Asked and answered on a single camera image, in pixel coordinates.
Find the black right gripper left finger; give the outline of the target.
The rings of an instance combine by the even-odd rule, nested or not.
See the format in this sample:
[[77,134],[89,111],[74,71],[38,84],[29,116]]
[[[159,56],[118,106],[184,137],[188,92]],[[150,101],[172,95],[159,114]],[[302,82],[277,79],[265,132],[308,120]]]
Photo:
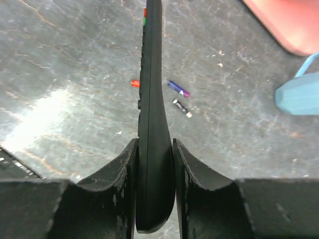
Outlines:
[[131,239],[138,140],[78,183],[0,179],[3,239]]

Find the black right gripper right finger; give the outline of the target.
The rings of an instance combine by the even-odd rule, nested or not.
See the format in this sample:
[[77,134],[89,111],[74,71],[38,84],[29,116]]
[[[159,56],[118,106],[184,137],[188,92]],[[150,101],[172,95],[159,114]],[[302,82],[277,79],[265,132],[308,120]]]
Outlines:
[[182,239],[316,239],[319,181],[232,180],[173,140]]

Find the black remote control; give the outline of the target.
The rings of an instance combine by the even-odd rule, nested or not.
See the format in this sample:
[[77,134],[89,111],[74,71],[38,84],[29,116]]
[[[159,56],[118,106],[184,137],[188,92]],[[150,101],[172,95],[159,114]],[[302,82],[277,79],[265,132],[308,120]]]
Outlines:
[[138,181],[136,229],[158,231],[175,200],[172,144],[162,94],[162,3],[148,0],[144,9],[138,108]]

